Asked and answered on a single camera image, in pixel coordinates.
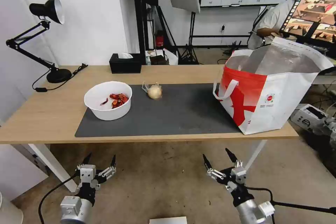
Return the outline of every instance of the lamp arm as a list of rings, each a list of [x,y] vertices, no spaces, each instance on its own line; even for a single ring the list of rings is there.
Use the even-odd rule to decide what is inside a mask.
[[[27,57],[31,58],[32,60],[35,60],[36,62],[42,64],[43,66],[49,68],[50,70],[57,70],[58,68],[55,67],[55,64],[48,63],[46,60],[36,57],[35,55],[31,54],[30,52],[27,52],[26,50],[23,50],[20,45],[23,43],[26,43],[27,41],[35,38],[36,36],[40,35],[41,33],[45,32],[46,30],[49,30],[49,21],[47,20],[42,20],[40,23],[35,25],[34,27],[30,28],[29,30],[21,33],[20,35],[16,36],[15,38],[9,39],[6,41],[6,45],[15,51],[18,51],[19,53],[22,53],[23,55],[26,55]],[[28,32],[31,32],[35,30],[36,28],[43,26],[44,29],[35,33],[34,35],[27,36],[27,37],[22,37],[23,35],[27,34]]]

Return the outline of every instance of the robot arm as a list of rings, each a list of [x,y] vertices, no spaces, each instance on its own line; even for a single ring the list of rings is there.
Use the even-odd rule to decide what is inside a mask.
[[[237,209],[241,224],[270,224],[270,216],[274,214],[274,207],[269,201],[257,205],[254,196],[245,187],[246,170],[243,162],[226,149],[233,167],[218,171],[212,168],[210,162],[203,154],[206,173],[219,184],[225,185],[233,197],[233,205]]]
[[[95,204],[96,190],[99,190],[101,184],[110,179],[117,171],[115,155],[111,165],[105,170],[97,170],[95,165],[87,164],[90,156],[77,166],[76,173],[80,176],[80,184],[76,189],[76,195],[65,196],[61,202],[61,224],[89,224],[91,208]]]

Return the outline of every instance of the table leg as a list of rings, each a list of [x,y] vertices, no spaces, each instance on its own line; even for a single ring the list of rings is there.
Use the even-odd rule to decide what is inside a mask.
[[[253,164],[254,160],[257,158],[257,156],[259,155],[260,151],[263,149],[263,147],[265,146],[267,142],[267,139],[261,140],[257,146],[257,148],[255,149],[255,151],[253,152],[250,160],[247,162],[247,164],[245,165],[245,170],[248,171],[248,169],[251,167],[251,165]]]
[[[35,151],[35,153],[41,158],[41,160],[50,168],[50,170],[60,179],[65,181],[70,178],[70,175],[63,168],[63,166],[57,161],[54,155],[44,144],[29,144],[29,146]],[[77,184],[70,180],[64,184],[70,192],[75,192]]]

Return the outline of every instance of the lamp base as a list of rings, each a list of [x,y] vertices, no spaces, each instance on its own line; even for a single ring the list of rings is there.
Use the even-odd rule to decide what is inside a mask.
[[[47,81],[50,83],[61,83],[71,78],[72,73],[68,69],[51,70],[47,74]]]

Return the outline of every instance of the shopping bag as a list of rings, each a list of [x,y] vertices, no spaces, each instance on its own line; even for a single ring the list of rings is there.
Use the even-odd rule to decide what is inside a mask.
[[[244,134],[280,129],[317,74],[330,67],[317,50],[276,37],[269,46],[234,51],[213,95]]]

